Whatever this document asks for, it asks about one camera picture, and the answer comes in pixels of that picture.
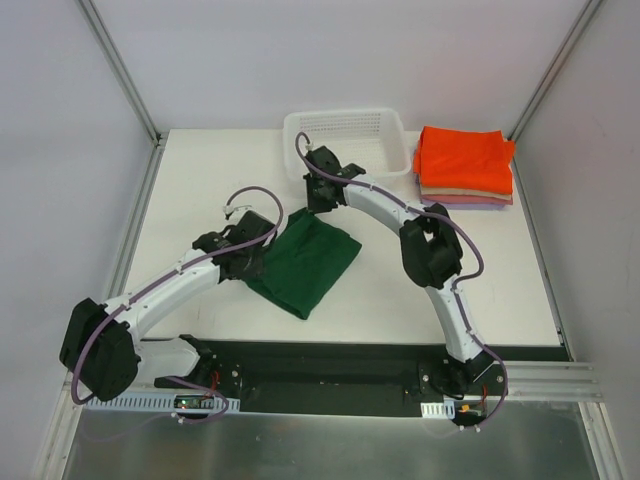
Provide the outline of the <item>dark green t shirt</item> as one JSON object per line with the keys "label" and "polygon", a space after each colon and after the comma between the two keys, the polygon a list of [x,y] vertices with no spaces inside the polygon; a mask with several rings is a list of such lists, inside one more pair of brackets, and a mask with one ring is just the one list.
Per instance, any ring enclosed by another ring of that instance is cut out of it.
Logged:
{"label": "dark green t shirt", "polygon": [[302,208],[264,256],[264,270],[247,286],[298,319],[313,309],[351,266],[362,245]]}

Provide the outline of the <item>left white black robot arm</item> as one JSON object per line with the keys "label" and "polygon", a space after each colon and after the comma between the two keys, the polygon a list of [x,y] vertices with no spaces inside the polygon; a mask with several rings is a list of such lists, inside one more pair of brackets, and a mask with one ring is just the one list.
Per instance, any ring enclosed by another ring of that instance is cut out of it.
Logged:
{"label": "left white black robot arm", "polygon": [[106,402],[134,382],[157,387],[210,387],[215,361],[209,347],[191,334],[149,340],[147,333],[187,300],[226,280],[258,274],[275,224],[248,210],[220,232],[198,237],[174,265],[142,286],[98,303],[90,298],[73,309],[60,362],[92,398]]}

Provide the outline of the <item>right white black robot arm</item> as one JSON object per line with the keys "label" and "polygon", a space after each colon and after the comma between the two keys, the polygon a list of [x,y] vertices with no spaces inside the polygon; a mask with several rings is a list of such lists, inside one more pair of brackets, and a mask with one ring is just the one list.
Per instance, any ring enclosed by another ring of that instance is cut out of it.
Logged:
{"label": "right white black robot arm", "polygon": [[486,381],[492,363],[484,341],[467,311],[460,283],[463,249],[469,237],[453,222],[444,206],[420,207],[401,200],[356,164],[342,166],[325,146],[298,153],[309,173],[304,176],[307,206],[327,213],[339,206],[363,212],[390,229],[400,241],[402,266],[409,279],[423,288],[445,336],[452,387],[473,394]]}

